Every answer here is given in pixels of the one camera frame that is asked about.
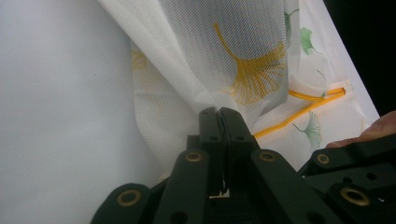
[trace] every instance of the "yellow cord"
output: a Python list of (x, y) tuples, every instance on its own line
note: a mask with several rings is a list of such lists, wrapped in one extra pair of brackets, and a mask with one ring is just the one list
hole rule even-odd
[(325, 105), (333, 100), (336, 100), (342, 96), (344, 96), (346, 94), (346, 91), (344, 90), (344, 88), (338, 88), (338, 89), (334, 89), (334, 90), (330, 90), (326, 92), (326, 95), (332, 95), (329, 98), (324, 98), (324, 97), (316, 97), (316, 96), (309, 96), (309, 95), (305, 95), (296, 91), (289, 91), (289, 94), (301, 99), (305, 99), (305, 100), (309, 100), (309, 101), (314, 101), (315, 103), (308, 105), (306, 107), (304, 107), (303, 109), (301, 109), (300, 111), (298, 111), (297, 113), (291, 115), (290, 117), (288, 117), (287, 119), (283, 120), (282, 122), (278, 123), (277, 125), (271, 126), (269, 128), (266, 128), (264, 130), (261, 130), (257, 133), (254, 134), (255, 138), (259, 138), (262, 137), (268, 133), (271, 133), (273, 131), (276, 131), (278, 129), (284, 128), (286, 125), (288, 125), (290, 122), (292, 122), (294, 119), (297, 119), (298, 117), (300, 117), (302, 114), (308, 112), (309, 110), (312, 110), (318, 106), (321, 105)]

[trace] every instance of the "ginkgo leaf print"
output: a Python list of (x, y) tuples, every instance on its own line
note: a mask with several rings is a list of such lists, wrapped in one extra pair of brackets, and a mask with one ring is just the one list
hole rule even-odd
[(285, 26), (286, 26), (286, 38), (288, 39), (288, 46), (291, 45), (291, 40), (290, 40), (290, 37), (291, 37), (291, 21), (290, 21), (290, 18), (291, 18), (291, 15), (294, 12), (298, 11), (298, 10), (299, 9), (297, 8), (297, 9), (295, 9), (294, 11), (292, 11), (289, 14), (284, 12), (284, 15), (285, 15)]
[(236, 76), (227, 90), (235, 101), (241, 105), (253, 104), (268, 93), (277, 91), (286, 73), (286, 51), (283, 43), (279, 42), (275, 49), (259, 58), (240, 59), (231, 52), (219, 25), (215, 23), (214, 26), (222, 46), (236, 62)]
[(299, 129), (294, 123), (293, 125), (298, 131), (306, 134), (309, 139), (309, 143), (311, 144), (311, 151), (319, 148), (321, 141), (320, 125), (318, 122), (318, 117), (312, 111), (309, 111), (308, 125), (306, 125), (306, 128), (304, 130)]
[(312, 49), (314, 50), (316, 53), (322, 54), (320, 52), (318, 52), (314, 46), (312, 45), (311, 42), (311, 35), (312, 35), (312, 31), (306, 29), (305, 27), (300, 29), (300, 38), (301, 38), (301, 47), (303, 48), (303, 51), (309, 55), (309, 50)]

